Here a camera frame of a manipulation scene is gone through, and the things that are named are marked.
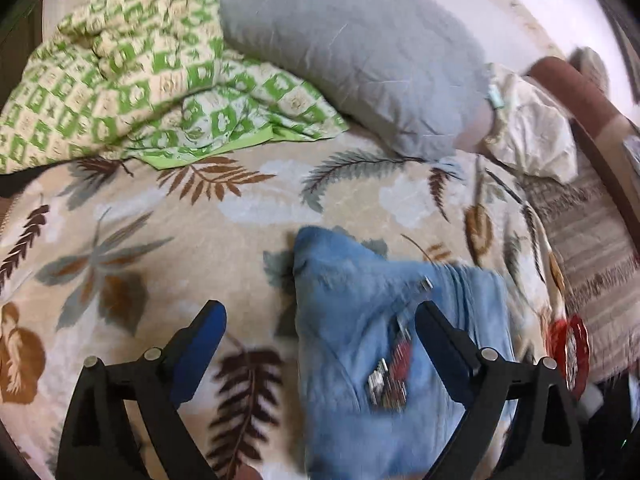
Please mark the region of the green patterned cloth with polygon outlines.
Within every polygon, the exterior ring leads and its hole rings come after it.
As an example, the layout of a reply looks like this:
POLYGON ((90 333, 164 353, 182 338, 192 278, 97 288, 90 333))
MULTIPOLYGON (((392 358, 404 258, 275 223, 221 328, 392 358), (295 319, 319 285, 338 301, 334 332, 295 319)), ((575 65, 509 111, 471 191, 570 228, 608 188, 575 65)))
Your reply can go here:
POLYGON ((90 155, 169 169, 346 122, 314 86, 224 40, 219 0, 90 0, 32 52, 1 113, 4 174, 90 155))

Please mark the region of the blue denim jeans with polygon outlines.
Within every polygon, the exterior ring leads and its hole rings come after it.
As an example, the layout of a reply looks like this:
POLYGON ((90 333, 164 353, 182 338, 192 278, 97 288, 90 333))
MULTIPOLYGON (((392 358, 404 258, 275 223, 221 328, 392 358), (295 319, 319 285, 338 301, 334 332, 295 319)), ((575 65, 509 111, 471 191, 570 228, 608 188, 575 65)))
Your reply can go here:
POLYGON ((433 301, 476 344, 512 358, 502 277, 475 266, 390 261, 318 226, 298 232, 293 254, 307 474, 428 471, 463 408, 421 344, 416 308, 433 301))

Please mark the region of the beige leaf-print blanket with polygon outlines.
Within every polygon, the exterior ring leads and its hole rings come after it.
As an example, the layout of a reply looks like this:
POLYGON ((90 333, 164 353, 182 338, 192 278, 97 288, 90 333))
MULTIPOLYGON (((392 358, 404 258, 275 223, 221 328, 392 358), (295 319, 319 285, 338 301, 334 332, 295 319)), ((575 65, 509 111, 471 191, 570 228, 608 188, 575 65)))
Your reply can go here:
POLYGON ((294 240, 341 233, 388 260, 479 266, 503 282, 491 330, 541 358, 564 283, 518 178, 480 154, 434 164, 351 131, 156 170, 81 159, 44 172, 1 230, 1 420, 40 479, 55 475, 87 356, 107 364, 167 344, 208 300, 227 333, 180 415, 207 461, 266 479, 314 476, 299 403, 294 240))

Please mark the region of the brown wooden headboard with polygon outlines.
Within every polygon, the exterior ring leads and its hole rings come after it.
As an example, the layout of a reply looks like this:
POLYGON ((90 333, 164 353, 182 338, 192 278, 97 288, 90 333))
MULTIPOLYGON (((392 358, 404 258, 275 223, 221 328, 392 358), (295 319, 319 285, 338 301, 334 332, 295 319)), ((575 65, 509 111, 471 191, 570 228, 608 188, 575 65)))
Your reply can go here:
POLYGON ((623 211, 639 219, 638 174, 624 147, 624 141, 638 133, 632 122, 569 62, 547 56, 528 74, 577 120, 586 136, 586 151, 593 166, 602 171, 603 182, 612 185, 611 194, 623 211))

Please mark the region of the cream crumpled pillow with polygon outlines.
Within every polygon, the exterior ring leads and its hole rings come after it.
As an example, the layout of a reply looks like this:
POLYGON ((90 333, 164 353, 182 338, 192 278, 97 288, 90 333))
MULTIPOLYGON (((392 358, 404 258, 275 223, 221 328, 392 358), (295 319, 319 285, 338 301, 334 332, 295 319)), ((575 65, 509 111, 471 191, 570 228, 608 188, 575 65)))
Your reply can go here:
POLYGON ((513 70, 488 65, 494 125, 484 143, 504 166, 523 176, 567 184, 577 177, 570 120, 547 92, 513 70))

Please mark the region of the red plastic basket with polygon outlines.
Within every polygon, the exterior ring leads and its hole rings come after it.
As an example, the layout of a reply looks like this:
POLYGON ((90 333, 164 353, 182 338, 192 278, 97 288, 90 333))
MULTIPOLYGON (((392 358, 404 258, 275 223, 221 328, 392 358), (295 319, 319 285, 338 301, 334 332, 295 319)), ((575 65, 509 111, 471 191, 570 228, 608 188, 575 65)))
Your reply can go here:
POLYGON ((578 401, 590 372, 589 336, 584 321, 576 314, 554 321, 549 328, 547 350, 558 364, 568 391, 578 401))

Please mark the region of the grey quilted pillow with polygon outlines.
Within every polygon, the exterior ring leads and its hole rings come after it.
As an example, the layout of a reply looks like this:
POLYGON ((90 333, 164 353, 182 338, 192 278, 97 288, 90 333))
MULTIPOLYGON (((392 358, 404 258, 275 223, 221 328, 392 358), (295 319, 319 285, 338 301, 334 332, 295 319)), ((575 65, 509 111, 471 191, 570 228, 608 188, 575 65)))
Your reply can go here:
POLYGON ((220 0, 235 50, 310 82, 394 152, 451 155, 489 87, 486 55, 433 0, 220 0))

